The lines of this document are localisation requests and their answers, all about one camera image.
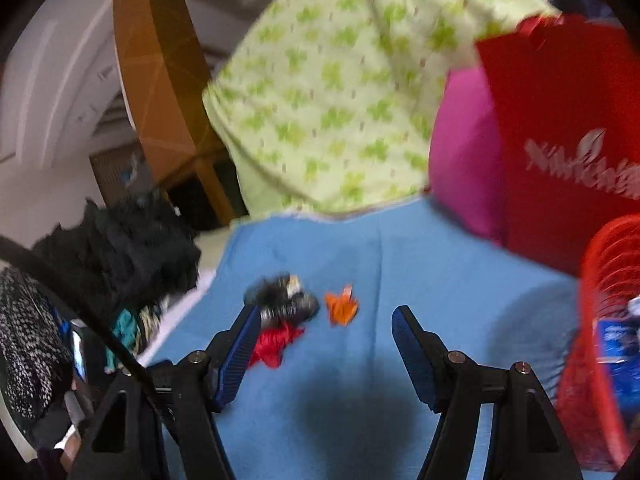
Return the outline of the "red plastic bag trash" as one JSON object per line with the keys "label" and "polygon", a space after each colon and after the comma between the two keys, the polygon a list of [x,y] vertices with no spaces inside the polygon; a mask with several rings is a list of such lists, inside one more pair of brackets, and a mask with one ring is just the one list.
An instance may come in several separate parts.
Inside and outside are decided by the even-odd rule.
{"label": "red plastic bag trash", "polygon": [[278,368],[283,360],[283,352],[304,333],[303,327],[284,322],[278,326],[265,328],[260,333],[248,366],[262,363],[269,368]]}

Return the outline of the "black plastic bag trash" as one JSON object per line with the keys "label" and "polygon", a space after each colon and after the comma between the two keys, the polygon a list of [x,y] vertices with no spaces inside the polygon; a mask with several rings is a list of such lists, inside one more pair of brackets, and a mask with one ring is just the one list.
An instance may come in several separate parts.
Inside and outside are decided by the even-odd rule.
{"label": "black plastic bag trash", "polygon": [[262,278],[244,292],[243,301],[246,306],[258,307],[263,330],[285,323],[297,326],[320,310],[318,299],[303,288],[299,277],[287,273]]}

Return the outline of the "small orange wrapper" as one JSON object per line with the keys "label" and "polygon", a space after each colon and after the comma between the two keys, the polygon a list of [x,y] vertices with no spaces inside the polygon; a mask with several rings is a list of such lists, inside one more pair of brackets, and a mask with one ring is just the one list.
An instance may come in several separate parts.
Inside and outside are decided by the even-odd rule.
{"label": "small orange wrapper", "polygon": [[347,326],[359,310],[359,301],[352,294],[352,285],[346,285],[339,294],[327,292],[324,303],[332,326]]}

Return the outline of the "blue white medicine box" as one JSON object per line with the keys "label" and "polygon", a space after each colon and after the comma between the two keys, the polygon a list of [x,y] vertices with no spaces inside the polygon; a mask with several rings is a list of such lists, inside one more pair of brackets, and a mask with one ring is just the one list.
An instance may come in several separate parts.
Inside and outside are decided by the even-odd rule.
{"label": "blue white medicine box", "polygon": [[620,364],[639,354],[639,323],[634,318],[599,318],[594,326],[597,362]]}

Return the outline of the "blue bed blanket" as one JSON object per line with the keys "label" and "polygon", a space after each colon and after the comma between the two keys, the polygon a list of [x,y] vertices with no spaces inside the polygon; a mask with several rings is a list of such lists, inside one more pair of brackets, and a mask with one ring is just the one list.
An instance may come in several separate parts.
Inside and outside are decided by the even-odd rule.
{"label": "blue bed blanket", "polygon": [[413,479],[437,416],[394,343],[408,306],[480,364],[529,363],[555,392],[578,325],[576,278],[470,235],[430,200],[328,221],[273,217],[231,233],[206,295],[155,352],[178,361],[228,328],[244,292],[291,273],[314,296],[350,287],[354,320],[318,313],[277,368],[253,366],[216,424],[240,479]]}

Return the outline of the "teal garment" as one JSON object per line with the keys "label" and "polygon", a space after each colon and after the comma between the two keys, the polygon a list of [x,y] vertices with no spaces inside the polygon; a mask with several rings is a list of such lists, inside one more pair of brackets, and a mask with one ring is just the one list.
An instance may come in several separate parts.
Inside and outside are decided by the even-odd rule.
{"label": "teal garment", "polygon": [[[112,334],[133,355],[137,356],[142,345],[144,331],[141,328],[137,315],[128,309],[122,309],[112,326]],[[114,372],[119,367],[120,359],[111,349],[105,350],[105,370]]]}

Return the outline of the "black clothes pile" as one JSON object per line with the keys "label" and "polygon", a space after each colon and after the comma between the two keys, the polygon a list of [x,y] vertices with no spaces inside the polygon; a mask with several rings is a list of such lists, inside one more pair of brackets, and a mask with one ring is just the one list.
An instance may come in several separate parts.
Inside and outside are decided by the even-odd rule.
{"label": "black clothes pile", "polygon": [[109,207],[89,200],[77,226],[56,226],[32,251],[64,278],[106,324],[184,294],[198,281],[194,232],[157,192]]}

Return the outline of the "red mesh plastic basket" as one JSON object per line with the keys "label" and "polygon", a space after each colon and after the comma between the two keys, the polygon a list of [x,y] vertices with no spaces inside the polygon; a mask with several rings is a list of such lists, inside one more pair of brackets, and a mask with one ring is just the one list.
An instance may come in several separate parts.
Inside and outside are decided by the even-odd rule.
{"label": "red mesh plastic basket", "polygon": [[608,222],[590,240],[580,268],[579,330],[570,349],[555,408],[582,468],[618,471],[634,440],[603,362],[601,321],[619,321],[639,293],[639,217]]}

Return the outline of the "magenta pillow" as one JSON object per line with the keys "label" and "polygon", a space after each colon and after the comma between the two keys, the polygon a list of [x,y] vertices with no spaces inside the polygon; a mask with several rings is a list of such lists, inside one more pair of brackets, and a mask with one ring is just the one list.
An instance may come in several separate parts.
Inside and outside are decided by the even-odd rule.
{"label": "magenta pillow", "polygon": [[480,67],[452,70],[428,155],[434,199],[474,235],[506,242],[506,177],[494,102]]}

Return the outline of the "green clover pattern quilt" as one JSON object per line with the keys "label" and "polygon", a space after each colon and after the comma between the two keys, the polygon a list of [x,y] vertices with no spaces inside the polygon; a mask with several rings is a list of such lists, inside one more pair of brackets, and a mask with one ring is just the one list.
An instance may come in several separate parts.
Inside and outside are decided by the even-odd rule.
{"label": "green clover pattern quilt", "polygon": [[450,70],[548,0],[273,0],[203,94],[256,218],[350,214],[427,185]]}

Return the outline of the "orange wooden column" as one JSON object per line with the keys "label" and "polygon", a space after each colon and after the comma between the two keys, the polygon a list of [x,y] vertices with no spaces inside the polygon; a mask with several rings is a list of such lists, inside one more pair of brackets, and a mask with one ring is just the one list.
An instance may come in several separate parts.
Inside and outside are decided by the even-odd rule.
{"label": "orange wooden column", "polygon": [[223,226],[238,215],[215,166],[229,153],[202,101],[210,71],[186,0],[112,0],[122,95],[154,182],[196,177]]}

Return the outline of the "red Nilrich paper bag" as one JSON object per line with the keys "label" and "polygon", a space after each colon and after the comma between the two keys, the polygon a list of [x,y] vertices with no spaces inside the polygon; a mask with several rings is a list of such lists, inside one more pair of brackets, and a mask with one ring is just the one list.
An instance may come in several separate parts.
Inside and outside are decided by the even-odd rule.
{"label": "red Nilrich paper bag", "polygon": [[620,25],[532,16],[476,45],[501,136],[506,247],[578,274],[639,210],[639,52]]}

